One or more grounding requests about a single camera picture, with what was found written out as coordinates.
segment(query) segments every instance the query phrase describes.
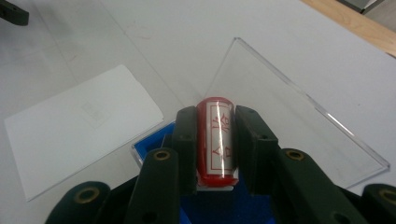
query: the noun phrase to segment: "transparent plastic panel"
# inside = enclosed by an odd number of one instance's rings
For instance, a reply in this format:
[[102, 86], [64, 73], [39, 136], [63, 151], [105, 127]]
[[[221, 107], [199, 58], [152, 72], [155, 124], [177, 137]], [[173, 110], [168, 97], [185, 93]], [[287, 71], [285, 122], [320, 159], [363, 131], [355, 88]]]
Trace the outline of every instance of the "transparent plastic panel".
[[340, 187], [352, 187], [389, 168], [387, 161], [240, 38], [233, 41], [205, 95], [213, 96], [256, 110], [282, 148], [308, 153]]

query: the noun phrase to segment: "white paper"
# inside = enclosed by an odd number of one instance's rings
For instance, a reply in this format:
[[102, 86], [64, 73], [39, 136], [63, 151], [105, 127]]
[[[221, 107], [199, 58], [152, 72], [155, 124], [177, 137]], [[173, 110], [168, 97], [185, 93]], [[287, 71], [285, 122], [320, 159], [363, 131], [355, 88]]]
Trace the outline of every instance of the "white paper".
[[26, 200], [163, 121], [120, 65], [5, 120]]

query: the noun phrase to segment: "red cylinder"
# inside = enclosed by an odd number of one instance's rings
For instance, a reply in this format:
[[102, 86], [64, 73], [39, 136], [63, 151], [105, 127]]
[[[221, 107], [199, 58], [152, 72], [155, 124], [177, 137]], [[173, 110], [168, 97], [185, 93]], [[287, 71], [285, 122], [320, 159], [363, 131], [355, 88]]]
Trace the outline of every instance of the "red cylinder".
[[198, 111], [198, 185], [210, 188], [238, 182], [233, 158], [233, 103], [222, 97], [204, 99]]

